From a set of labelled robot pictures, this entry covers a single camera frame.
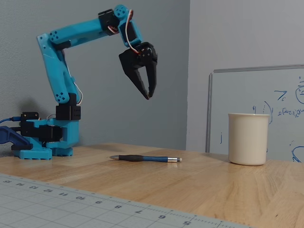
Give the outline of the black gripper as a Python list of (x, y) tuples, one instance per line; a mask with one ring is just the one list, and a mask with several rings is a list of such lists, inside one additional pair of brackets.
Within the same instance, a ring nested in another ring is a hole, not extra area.
[[(135, 53), (127, 49), (119, 55), (124, 73), (135, 85), (138, 91), (149, 100), (153, 96), (156, 88), (156, 66), (158, 55), (154, 46), (149, 42), (143, 42), (135, 46)], [(145, 67), (149, 83), (149, 92), (145, 90), (138, 68)]]

